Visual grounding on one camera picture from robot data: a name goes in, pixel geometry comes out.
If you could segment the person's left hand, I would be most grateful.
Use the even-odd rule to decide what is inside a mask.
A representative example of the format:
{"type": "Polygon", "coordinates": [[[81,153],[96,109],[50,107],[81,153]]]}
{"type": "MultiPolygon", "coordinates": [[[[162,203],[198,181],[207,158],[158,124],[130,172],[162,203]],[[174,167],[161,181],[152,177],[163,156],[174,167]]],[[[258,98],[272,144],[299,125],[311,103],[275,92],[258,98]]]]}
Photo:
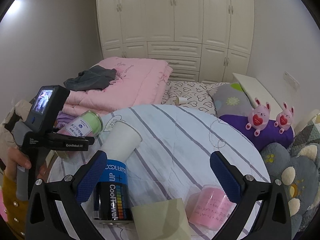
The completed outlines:
{"type": "Polygon", "coordinates": [[[29,158],[20,152],[19,149],[10,147],[8,148],[7,164],[4,174],[14,182],[16,182],[17,165],[20,165],[25,169],[31,168],[29,158]]]}

